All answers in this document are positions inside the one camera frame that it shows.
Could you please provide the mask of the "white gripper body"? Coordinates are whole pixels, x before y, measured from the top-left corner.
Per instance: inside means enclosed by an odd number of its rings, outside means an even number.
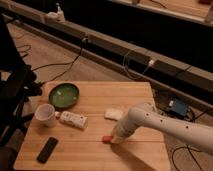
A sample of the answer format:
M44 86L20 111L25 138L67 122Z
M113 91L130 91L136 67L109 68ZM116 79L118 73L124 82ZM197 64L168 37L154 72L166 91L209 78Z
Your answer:
M127 138L129 138L133 134L132 131L121 130L121 129L113 129L112 130L112 144L120 144L124 142Z

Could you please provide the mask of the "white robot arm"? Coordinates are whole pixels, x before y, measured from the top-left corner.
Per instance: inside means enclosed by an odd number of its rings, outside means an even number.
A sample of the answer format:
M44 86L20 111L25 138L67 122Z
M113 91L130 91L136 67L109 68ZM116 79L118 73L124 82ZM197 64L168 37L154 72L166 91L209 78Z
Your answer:
M213 127L159 115L150 103L132 106L113 128L111 142L122 143L139 127L161 131L213 155Z

